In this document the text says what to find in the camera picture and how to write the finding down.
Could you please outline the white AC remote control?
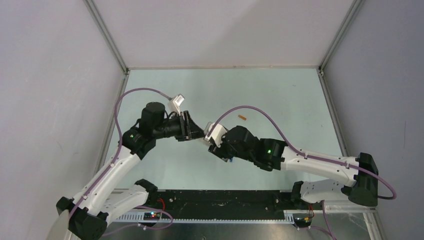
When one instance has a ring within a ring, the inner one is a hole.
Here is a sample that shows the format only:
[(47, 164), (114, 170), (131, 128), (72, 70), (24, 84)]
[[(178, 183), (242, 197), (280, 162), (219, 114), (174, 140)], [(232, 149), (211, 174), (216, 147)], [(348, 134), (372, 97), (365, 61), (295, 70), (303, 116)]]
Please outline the white AC remote control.
[(210, 144), (209, 140), (205, 136), (202, 136), (202, 137), (198, 138), (197, 141), (200, 142), (200, 143), (202, 143), (202, 144), (205, 144), (205, 145), (209, 145)]

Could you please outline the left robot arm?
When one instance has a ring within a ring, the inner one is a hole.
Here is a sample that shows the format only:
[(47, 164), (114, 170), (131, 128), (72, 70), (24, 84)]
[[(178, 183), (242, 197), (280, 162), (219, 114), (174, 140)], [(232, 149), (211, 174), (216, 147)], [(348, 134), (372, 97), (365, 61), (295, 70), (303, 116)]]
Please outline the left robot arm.
[(156, 146), (156, 141), (174, 137), (177, 141), (204, 138), (202, 128), (188, 111), (172, 118), (160, 102), (149, 102), (141, 117), (120, 137), (115, 155), (95, 177), (72, 198), (62, 197), (58, 213), (69, 211), (68, 230), (81, 240), (98, 240), (108, 225), (133, 208), (153, 208), (158, 202), (157, 187), (141, 179), (119, 195), (111, 196), (117, 184)]

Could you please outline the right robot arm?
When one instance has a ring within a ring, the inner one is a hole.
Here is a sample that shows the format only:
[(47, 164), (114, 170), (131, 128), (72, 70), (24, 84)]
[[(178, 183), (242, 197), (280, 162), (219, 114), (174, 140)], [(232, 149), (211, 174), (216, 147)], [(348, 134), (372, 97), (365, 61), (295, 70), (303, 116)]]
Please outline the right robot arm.
[(378, 168), (368, 153), (346, 157), (304, 152), (290, 148), (284, 140), (257, 138), (243, 126), (227, 129), (212, 123), (204, 133), (208, 151), (225, 162), (239, 158), (268, 172), (300, 171), (323, 177), (294, 183), (290, 201), (297, 209), (325, 200), (378, 205)]

